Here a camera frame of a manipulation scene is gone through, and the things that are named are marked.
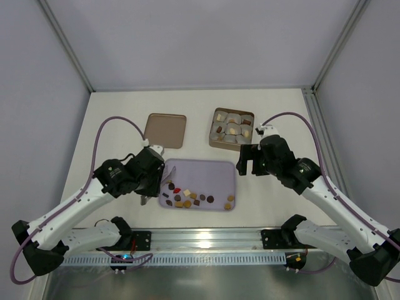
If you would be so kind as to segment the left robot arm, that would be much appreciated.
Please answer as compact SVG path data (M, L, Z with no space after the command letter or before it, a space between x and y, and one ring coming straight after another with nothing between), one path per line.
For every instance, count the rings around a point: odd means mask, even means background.
M146 146L127 163L109 159L89 181L52 211L27 222L19 220L11 229L35 276L58 268L69 256L95 249L127 250L133 232L122 217L101 226L76 229L76 225L97 209L120 196L135 193L142 198L159 196L165 161L162 146Z

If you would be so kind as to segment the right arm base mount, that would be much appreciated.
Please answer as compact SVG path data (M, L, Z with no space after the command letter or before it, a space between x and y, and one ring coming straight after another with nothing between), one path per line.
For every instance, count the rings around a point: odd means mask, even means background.
M292 231L263 229L261 231L263 249L305 249L306 244L298 241Z

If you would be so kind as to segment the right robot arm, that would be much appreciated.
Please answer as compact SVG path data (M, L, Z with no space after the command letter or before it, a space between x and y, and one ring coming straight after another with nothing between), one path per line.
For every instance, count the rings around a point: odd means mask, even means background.
M315 204L342 230L320 227L300 215L288 219L281 227L292 243L319 248L349 264L364 283L378 286L399 263L399 230L390 230L375 221L346 197L321 168L308 158L296 158L286 140L275 134L259 144L241 146L236 164L239 175L272 175L286 188Z

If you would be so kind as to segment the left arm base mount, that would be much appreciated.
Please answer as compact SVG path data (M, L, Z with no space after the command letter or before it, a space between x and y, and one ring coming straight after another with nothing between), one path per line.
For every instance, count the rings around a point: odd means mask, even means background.
M149 251L151 249L151 231L133 231L123 236L115 245L104 247L107 251Z

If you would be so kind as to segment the metal tongs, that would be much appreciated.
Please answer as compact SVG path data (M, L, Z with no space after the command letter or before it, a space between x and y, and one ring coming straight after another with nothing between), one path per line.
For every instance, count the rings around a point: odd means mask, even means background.
M172 180L176 173L176 166L169 168L165 166L163 173L151 184L150 188L145 191L145 195L141 195L141 205L144 206L151 198L159 196L161 188L167 184L167 180Z

